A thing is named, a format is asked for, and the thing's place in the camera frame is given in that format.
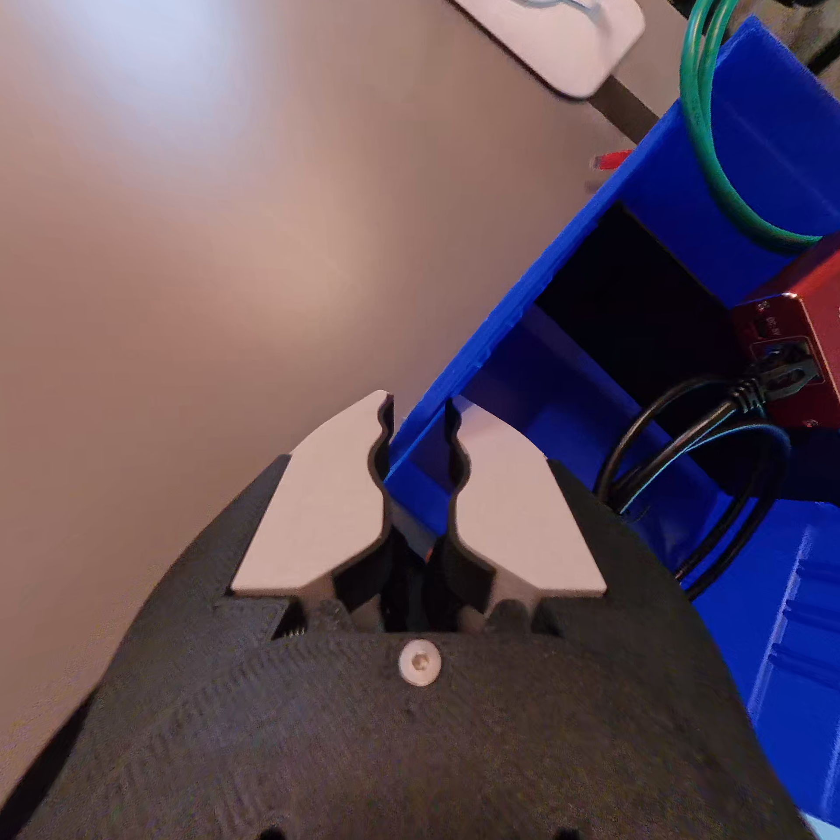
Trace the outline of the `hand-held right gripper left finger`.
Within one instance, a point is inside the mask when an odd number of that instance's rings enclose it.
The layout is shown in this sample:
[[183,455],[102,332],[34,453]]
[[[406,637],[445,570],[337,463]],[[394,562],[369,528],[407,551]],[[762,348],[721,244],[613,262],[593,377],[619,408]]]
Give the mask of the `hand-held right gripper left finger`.
[[377,390],[295,447],[230,590],[300,601],[370,601],[392,570],[384,487],[393,395]]

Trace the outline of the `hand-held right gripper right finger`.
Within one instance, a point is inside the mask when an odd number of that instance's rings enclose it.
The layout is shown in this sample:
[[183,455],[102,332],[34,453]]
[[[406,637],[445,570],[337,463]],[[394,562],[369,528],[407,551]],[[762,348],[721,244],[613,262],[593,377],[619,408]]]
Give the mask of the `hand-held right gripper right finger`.
[[545,454],[457,395],[445,408],[452,481],[444,577],[473,610],[600,598],[606,582]]

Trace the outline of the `blue plastic bin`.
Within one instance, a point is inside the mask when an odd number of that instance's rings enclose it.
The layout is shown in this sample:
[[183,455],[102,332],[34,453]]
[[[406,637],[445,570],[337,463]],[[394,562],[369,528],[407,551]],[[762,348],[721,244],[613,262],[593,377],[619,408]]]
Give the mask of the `blue plastic bin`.
[[[756,19],[722,50],[712,113],[723,168],[772,222],[838,231],[838,102]],[[730,225],[709,195],[676,102],[500,301],[392,442],[386,485],[428,530],[445,530],[452,483],[444,405],[462,395],[552,457],[563,432],[539,383],[532,308],[552,278],[622,205],[728,309],[791,255]],[[817,834],[838,830],[838,431],[790,431],[791,467],[749,544],[695,606],[714,636],[763,749]]]

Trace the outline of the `red metal device box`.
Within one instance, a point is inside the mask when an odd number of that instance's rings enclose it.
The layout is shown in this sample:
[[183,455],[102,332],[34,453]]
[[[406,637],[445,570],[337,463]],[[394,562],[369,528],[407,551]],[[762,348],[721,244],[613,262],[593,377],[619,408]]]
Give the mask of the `red metal device box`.
[[770,404],[778,425],[839,428],[839,244],[831,234],[794,259],[731,310],[751,363],[811,360],[805,384],[790,373],[780,386],[797,392]]

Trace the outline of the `black divider panel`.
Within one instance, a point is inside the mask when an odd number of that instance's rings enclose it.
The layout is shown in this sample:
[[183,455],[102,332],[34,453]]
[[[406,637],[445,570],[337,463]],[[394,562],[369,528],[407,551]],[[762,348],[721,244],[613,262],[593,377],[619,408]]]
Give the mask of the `black divider panel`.
[[611,207],[532,308],[544,350],[539,383],[563,432],[540,432],[552,457],[589,488],[635,416],[684,382],[676,398],[618,456],[623,472],[718,405],[747,366],[728,309],[624,206]]

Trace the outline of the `white stand base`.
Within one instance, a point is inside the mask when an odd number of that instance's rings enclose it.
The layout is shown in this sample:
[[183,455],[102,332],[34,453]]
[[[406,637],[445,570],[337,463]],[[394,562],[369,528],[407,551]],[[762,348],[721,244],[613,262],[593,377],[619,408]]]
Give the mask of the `white stand base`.
[[457,1],[558,93],[587,99],[645,31],[635,1]]

